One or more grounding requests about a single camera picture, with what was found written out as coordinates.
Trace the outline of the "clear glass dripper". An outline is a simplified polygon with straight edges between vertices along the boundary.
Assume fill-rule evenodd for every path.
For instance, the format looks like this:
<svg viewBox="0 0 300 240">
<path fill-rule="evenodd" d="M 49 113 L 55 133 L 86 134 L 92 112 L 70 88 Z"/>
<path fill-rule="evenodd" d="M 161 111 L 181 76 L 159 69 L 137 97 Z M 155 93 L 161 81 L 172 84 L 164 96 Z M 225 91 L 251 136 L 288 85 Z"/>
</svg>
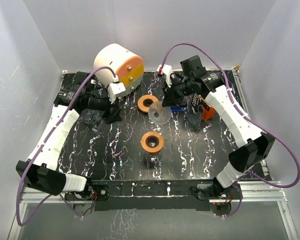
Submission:
<svg viewBox="0 0 300 240">
<path fill-rule="evenodd" d="M 156 125 L 163 125 L 167 123 L 172 116 L 170 107 L 163 107 L 162 101 L 155 101 L 148 108 L 148 117 Z"/>
</svg>

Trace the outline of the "coffee filter packet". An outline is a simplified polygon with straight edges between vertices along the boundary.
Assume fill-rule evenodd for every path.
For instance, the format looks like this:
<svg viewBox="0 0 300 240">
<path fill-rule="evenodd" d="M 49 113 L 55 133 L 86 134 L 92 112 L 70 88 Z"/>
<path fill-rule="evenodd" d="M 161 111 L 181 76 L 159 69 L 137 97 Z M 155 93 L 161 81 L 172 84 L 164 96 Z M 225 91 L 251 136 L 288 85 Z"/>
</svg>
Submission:
<svg viewBox="0 0 300 240">
<path fill-rule="evenodd" d="M 198 93 L 193 94 L 191 107 L 195 113 L 201 113 L 203 121 L 212 119 L 216 112 L 216 110 Z"/>
</svg>

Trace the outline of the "glass carafe with brown band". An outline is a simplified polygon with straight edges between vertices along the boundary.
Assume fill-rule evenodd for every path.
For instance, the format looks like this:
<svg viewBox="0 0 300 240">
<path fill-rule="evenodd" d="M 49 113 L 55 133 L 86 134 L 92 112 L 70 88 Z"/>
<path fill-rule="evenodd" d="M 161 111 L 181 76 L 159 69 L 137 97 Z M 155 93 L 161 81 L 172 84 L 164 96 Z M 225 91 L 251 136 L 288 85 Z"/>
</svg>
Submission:
<svg viewBox="0 0 300 240">
<path fill-rule="evenodd" d="M 150 166 L 154 167 L 156 164 L 159 164 L 162 161 L 162 153 L 150 153 L 148 151 L 144 152 L 145 162 Z"/>
</svg>

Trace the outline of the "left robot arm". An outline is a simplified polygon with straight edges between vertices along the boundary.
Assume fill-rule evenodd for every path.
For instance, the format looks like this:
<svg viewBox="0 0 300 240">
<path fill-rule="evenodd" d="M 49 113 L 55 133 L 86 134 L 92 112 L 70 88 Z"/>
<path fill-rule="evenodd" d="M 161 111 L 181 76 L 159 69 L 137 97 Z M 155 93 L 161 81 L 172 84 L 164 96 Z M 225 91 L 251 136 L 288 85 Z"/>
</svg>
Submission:
<svg viewBox="0 0 300 240">
<path fill-rule="evenodd" d="M 73 83 L 59 90 L 49 122 L 33 152 L 26 161 L 20 160 L 16 171 L 26 187 L 57 196 L 63 192 L 76 192 L 83 200 L 93 195 L 88 178 L 57 170 L 64 143 L 85 110 L 103 112 L 106 124 L 122 120 L 118 97 L 125 86 L 117 75 L 111 74 L 105 82 L 96 75 L 77 72 Z"/>
</svg>

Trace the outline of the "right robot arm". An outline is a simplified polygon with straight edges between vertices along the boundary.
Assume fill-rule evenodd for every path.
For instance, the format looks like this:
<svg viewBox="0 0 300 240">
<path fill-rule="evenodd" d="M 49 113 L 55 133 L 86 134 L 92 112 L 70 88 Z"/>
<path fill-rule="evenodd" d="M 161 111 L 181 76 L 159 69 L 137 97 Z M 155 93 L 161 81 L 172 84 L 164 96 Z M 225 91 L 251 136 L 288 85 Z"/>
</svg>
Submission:
<svg viewBox="0 0 300 240">
<path fill-rule="evenodd" d="M 162 105 L 179 106 L 184 97 L 200 95 L 230 130 L 237 149 L 228 155 L 228 163 L 213 179 L 212 187 L 213 194 L 223 199 L 230 194 L 235 181 L 269 155 L 275 139 L 248 121 L 247 113 L 227 89 L 221 72 L 208 72 L 197 55 L 180 64 L 184 78 L 173 75 L 170 65 L 159 65 L 157 68 L 158 75 L 165 78 Z"/>
</svg>

